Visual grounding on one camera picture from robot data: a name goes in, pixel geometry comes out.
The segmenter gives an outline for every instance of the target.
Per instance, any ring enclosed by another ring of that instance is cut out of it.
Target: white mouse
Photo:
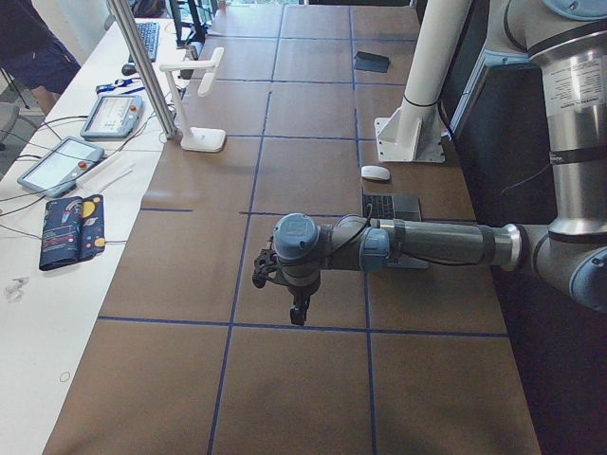
[[[360,168],[360,176],[367,180],[376,180],[377,182],[387,182],[390,180],[390,171],[381,166],[363,166]]]

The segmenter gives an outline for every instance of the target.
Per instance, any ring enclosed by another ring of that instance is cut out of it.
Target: laptop
[[[371,205],[371,217],[384,220],[394,218],[404,221],[421,221],[419,198],[415,194],[389,194],[364,192],[362,194],[362,213],[368,215]],[[417,258],[401,256],[397,260],[388,261],[389,268],[426,269],[428,263]]]

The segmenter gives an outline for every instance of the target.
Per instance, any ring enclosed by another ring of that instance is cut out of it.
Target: computer mouse
[[[121,70],[122,76],[131,76],[132,74],[137,73],[134,64],[124,64]]]
[[[375,180],[377,182],[387,182],[390,180],[390,171],[381,166],[363,166],[360,168],[360,176],[367,180]]]

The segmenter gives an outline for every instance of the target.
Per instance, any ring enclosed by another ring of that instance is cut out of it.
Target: label on robot arm
[[[546,114],[604,104],[607,56],[555,69],[543,76]]]

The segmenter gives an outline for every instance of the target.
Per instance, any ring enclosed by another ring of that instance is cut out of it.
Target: white stand
[[[471,3],[428,0],[402,104],[376,118],[379,161],[445,161],[436,103]]]
[[[216,130],[212,128],[197,128],[190,126],[186,113],[183,109],[183,103],[181,97],[175,85],[173,79],[173,71],[180,71],[182,69],[205,69],[205,75],[198,86],[198,96],[206,97],[212,88],[212,83],[215,80],[215,70],[219,66],[221,59],[224,55],[224,48],[216,48],[210,60],[204,61],[186,61],[178,64],[161,64],[160,71],[165,73],[167,82],[171,89],[171,97],[173,98],[173,104],[177,112],[177,120],[181,125],[181,148],[184,150],[192,150],[195,152],[207,152],[217,153],[221,152],[226,142],[226,132],[224,130]]]

